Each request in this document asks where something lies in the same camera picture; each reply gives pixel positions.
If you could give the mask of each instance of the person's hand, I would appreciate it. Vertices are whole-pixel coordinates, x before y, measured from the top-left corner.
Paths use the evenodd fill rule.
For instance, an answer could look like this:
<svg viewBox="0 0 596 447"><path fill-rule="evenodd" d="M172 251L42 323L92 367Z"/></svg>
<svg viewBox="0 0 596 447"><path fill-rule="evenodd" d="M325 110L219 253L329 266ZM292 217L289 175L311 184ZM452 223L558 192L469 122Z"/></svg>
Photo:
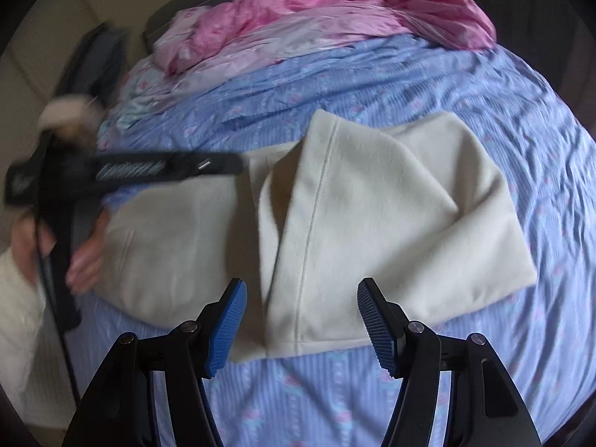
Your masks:
<svg viewBox="0 0 596 447"><path fill-rule="evenodd" d="M99 281L101 251L105 231L110 221L110 214L103 210L97 220L91 236L79 247L70 259L70 268L66 273L66 283L73 294L89 291ZM39 245L44 257L50 254L56 244L50 228L40 224ZM31 215L24 215L13 225L12 251L14 261L27 281L35 285L38 276L37 254L35 251L35 222Z"/></svg>

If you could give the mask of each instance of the black cable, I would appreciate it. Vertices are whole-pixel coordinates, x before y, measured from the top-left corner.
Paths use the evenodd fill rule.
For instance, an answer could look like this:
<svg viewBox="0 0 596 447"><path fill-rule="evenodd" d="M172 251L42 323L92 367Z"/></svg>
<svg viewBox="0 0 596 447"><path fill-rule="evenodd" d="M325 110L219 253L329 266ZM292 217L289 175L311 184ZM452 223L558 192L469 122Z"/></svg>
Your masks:
<svg viewBox="0 0 596 447"><path fill-rule="evenodd" d="M45 259L41 253L41 248L39 246L40 243L40 217L39 217L39 210L38 207L35 207L35 249L37 252L37 260L39 262L39 280L44 288L44 292L47 298L47 303L50 305L50 311L52 312L52 317L54 318L54 325L56 326L56 331L58 332L58 339L60 340L60 348L62 349L62 354L64 356L64 362L66 364L66 371L69 375L69 382L70 382L70 389L73 394L74 405L76 407L79 406L80 403L80 393L79 388L76 384L75 376L75 369L72 364L72 360L70 359L70 352L68 347L66 346L66 339L64 337L64 331L61 330L58 323L58 313L56 310L56 304L54 303L54 296L52 294L52 288L50 287L50 281L46 274L45 268Z"/></svg>

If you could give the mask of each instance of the white sleeve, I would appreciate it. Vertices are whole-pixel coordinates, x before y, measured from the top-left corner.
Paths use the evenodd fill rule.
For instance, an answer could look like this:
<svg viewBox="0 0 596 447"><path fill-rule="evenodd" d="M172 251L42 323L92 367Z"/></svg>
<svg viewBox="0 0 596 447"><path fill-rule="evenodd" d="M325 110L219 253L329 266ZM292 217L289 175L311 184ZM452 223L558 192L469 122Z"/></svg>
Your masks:
<svg viewBox="0 0 596 447"><path fill-rule="evenodd" d="M44 309L44 295L21 275L8 249L0 256L0 384L21 416Z"/></svg>

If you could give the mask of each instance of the wrinkled fabric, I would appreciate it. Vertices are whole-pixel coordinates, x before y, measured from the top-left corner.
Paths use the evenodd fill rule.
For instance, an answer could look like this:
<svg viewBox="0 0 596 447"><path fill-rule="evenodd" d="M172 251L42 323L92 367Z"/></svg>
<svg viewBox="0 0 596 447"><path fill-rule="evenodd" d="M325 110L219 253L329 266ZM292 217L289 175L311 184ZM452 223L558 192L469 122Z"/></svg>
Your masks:
<svg viewBox="0 0 596 447"><path fill-rule="evenodd" d="M113 148L247 151L300 139L317 109L371 127L452 111L503 171L538 283L434 330L485 334L546 441L596 389L596 143L522 59L499 46L454 52L412 35L375 38L236 77L104 138ZM95 294L80 300L83 322L68 341L81 388L120 333L165 332ZM445 375L431 447L443 445ZM228 447L378 447L399 387L372 347L228 362L206 382ZM174 446L163 377L156 398L162 445Z"/></svg>
<svg viewBox="0 0 596 447"><path fill-rule="evenodd" d="M244 154L238 177L145 190L111 219L95 291L173 329L241 277L242 362L370 345L364 277L428 326L535 284L507 181L465 123L383 131L317 110L303 140Z"/></svg>
<svg viewBox="0 0 596 447"><path fill-rule="evenodd" d="M27 282L10 248L0 254L0 294L0 385L25 421L23 394L44 320L45 296L41 287Z"/></svg>
<svg viewBox="0 0 596 447"><path fill-rule="evenodd" d="M112 113L117 115L118 126L126 129L139 119L165 111L197 92L212 89L241 74L278 64L288 58L342 47L370 37L389 37L410 32L401 24L404 20L412 28L419 28L419 34L432 33L434 40L444 46L449 46L449 41L458 38L466 46L488 46L487 41L483 43L478 40L480 33L460 32L459 23L451 22L451 27L447 20L441 22L440 17L436 16L438 12L431 9L432 3L429 0L425 5L417 6L410 1L412 8L418 9L407 12L385 6L345 3L292 13L235 38L217 55L175 76L168 76L159 65L155 65L159 55L156 51L155 57L140 61L130 71L120 92L120 103ZM436 4L437 8L441 8L442 0L437 0ZM205 11L205 7L198 7L188 12L202 15ZM177 20L180 25L173 26L171 30L184 40L192 29L188 23L191 19L182 15ZM450 36L444 40L440 32L430 31L441 25L443 29L451 30ZM178 40L169 40L163 43L163 48L161 43L158 47L163 50L163 55L173 58L179 44Z"/></svg>
<svg viewBox="0 0 596 447"><path fill-rule="evenodd" d="M377 31L369 36L407 31L449 49L474 50L495 44L495 28L473 0L233 0L208 11L198 7L179 12L168 32L156 42L155 60L168 74L179 74L216 55L235 38L284 16L333 5L350 8L352 3L379 7L373 13L344 15L362 25L384 26L384 18L391 17L391 33Z"/></svg>

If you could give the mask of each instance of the wall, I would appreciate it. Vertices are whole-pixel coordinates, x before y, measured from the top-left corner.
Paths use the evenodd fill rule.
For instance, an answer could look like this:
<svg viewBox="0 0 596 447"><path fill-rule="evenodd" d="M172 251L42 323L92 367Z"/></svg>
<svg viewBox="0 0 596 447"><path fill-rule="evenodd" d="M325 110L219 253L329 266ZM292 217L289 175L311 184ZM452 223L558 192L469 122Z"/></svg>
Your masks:
<svg viewBox="0 0 596 447"><path fill-rule="evenodd" d="M128 60L145 56L141 31L169 0L38 0L0 56L0 176L35 147L36 121L51 98L81 36L110 20L130 29ZM0 203L0 251L8 244L14 212Z"/></svg>

